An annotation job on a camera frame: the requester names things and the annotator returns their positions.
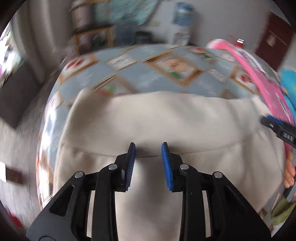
door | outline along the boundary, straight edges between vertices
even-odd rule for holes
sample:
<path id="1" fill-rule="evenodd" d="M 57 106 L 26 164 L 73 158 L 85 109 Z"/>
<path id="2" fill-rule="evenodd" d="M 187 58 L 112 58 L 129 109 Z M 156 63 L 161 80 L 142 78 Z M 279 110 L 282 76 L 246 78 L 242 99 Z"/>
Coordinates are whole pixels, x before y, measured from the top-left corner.
<path id="1" fill-rule="evenodd" d="M 277 70 L 292 42 L 293 34 L 293 28 L 287 22 L 270 12 L 256 55 Z"/>

patterned tablecloth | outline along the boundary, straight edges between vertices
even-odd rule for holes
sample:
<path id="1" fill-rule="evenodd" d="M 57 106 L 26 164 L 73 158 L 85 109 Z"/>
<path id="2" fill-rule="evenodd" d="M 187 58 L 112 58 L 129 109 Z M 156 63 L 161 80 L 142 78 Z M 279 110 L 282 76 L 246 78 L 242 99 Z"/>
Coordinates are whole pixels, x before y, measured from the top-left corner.
<path id="1" fill-rule="evenodd" d="M 57 79 L 41 123 L 36 176 L 42 208 L 52 198 L 63 126 L 77 94 L 84 88 L 106 96 L 174 91 L 235 99 L 259 94 L 253 80 L 226 50 L 139 45 L 105 49 L 73 59 Z M 260 213 L 268 226 L 270 210 L 279 195 L 271 197 Z"/>

white fabric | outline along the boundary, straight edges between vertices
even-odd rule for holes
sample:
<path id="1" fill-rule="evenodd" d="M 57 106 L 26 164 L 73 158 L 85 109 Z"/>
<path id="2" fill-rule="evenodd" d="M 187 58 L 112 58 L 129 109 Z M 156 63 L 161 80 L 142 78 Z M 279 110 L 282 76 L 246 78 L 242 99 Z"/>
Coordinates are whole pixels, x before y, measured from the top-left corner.
<path id="1" fill-rule="evenodd" d="M 256 211 L 282 181 L 284 145 L 260 125 L 267 107 L 170 92 L 78 95 L 61 137 L 54 192 L 76 171 L 97 172 L 136 144 L 131 186 L 116 193 L 119 240 L 178 240 L 182 194 L 165 183 L 161 144 L 200 172 L 221 171 Z"/>

black clip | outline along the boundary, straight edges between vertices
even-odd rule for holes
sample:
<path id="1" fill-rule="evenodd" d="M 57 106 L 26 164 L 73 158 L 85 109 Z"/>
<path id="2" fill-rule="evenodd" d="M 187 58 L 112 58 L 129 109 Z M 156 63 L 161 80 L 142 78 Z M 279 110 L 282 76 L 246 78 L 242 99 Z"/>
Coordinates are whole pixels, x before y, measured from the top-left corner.
<path id="1" fill-rule="evenodd" d="M 136 156 L 131 143 L 128 152 L 99 172 L 76 172 L 57 192 L 27 231 L 31 241 L 118 241 L 115 191 L 126 192 Z M 91 191 L 95 190 L 92 238 L 86 236 Z"/>
<path id="2" fill-rule="evenodd" d="M 183 192 L 180 241 L 271 239 L 265 223 L 221 172 L 198 172 L 170 153 L 166 142 L 162 158 L 169 189 Z M 207 193 L 210 210 L 211 236 L 207 238 L 202 191 Z"/>
<path id="3" fill-rule="evenodd" d="M 278 138 L 296 148 L 296 128 L 272 116 L 262 116 L 261 124 L 270 128 Z"/>

